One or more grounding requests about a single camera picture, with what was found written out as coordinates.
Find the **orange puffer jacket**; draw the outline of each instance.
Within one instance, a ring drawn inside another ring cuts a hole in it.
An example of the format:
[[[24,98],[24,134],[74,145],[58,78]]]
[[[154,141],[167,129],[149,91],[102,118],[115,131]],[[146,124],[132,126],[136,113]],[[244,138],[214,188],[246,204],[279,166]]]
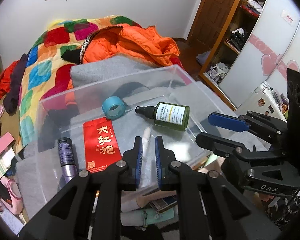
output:
[[[116,54],[136,57],[158,66],[170,66],[180,51],[172,38],[161,37],[154,26],[146,29],[119,24],[91,33],[84,41],[80,62],[96,62]]]

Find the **wooden door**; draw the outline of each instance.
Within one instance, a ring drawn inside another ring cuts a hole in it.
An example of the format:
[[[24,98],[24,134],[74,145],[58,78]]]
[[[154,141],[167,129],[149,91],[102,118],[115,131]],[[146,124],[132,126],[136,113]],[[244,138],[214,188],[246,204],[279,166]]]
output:
[[[193,47],[211,49],[225,24],[234,0],[202,0],[187,42]]]

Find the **multicolored quilt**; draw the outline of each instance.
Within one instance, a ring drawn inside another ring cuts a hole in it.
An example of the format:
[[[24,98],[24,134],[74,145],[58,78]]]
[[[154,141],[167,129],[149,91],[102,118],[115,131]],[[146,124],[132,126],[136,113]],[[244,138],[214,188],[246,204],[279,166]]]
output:
[[[63,53],[82,46],[91,32],[121,23],[140,26],[124,16],[65,21],[51,26],[35,42],[21,83],[19,110],[22,143],[17,145],[17,152],[34,139],[39,101],[69,87],[73,64],[61,58]]]

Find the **green container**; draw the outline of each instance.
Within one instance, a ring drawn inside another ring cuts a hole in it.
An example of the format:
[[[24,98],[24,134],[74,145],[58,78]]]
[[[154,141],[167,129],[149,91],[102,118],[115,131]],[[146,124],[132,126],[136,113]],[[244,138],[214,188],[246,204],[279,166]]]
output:
[[[190,107],[159,102],[157,106],[137,106],[136,113],[153,119],[155,125],[185,131],[188,126]]]

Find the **pink stripe decal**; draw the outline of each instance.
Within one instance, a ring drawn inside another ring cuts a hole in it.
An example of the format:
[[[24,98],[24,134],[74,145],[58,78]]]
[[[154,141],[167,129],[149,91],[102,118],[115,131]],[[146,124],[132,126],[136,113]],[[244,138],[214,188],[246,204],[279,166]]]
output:
[[[264,76],[269,76],[273,70],[277,67],[281,75],[287,80],[287,68],[299,71],[298,63],[294,60],[290,60],[288,65],[279,61],[283,57],[283,54],[275,54],[272,49],[270,49],[262,40],[260,40],[256,35],[251,34],[248,41],[255,46],[263,56],[261,58],[262,72]]]

